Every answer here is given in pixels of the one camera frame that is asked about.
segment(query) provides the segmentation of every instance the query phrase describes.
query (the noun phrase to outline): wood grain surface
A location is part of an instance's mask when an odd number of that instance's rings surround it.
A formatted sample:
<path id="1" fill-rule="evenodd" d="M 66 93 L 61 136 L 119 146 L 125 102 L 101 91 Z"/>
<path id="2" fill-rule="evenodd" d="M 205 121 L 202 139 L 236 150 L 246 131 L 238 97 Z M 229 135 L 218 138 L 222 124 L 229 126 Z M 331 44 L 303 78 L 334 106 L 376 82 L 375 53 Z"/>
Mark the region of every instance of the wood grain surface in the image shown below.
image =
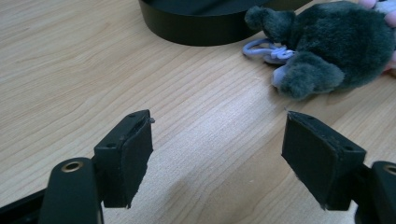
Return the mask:
<path id="1" fill-rule="evenodd" d="M 0 1 L 0 206 L 47 186 L 52 167 L 88 157 L 127 114 L 149 109 L 154 152 L 132 207 L 105 223 L 354 223 L 323 211 L 280 152 L 286 110 L 321 119 L 396 161 L 396 79 L 301 102 L 271 86 L 249 40 L 163 40 L 137 1 Z"/>

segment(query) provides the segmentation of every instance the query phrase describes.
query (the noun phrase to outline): gray plush toy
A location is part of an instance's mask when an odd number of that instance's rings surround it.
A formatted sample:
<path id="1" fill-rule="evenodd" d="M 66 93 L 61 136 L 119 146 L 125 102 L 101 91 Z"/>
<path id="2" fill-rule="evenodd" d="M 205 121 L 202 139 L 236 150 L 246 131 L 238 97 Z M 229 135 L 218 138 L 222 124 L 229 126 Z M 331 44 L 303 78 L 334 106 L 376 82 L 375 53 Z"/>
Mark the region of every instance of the gray plush toy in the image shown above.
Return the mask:
<path id="1" fill-rule="evenodd" d="M 348 1 L 316 4 L 299 15 L 253 7 L 245 17 L 275 43 L 296 53 L 287 61 L 278 90 L 296 100 L 353 89 L 385 69 L 393 51 L 393 29 L 384 14 Z"/>

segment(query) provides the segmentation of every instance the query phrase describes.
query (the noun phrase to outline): toy ear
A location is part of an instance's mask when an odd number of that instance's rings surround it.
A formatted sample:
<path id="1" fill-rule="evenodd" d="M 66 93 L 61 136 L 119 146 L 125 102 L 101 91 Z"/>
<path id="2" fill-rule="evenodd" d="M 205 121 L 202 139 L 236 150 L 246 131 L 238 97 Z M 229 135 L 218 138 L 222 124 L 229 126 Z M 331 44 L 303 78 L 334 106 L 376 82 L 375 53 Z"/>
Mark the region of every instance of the toy ear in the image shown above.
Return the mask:
<path id="1" fill-rule="evenodd" d="M 365 8 L 373 8 L 376 0 L 359 0 L 358 4 Z"/>
<path id="2" fill-rule="evenodd" d="M 392 11 L 385 16 L 385 21 L 391 28 L 396 28 L 396 11 Z"/>

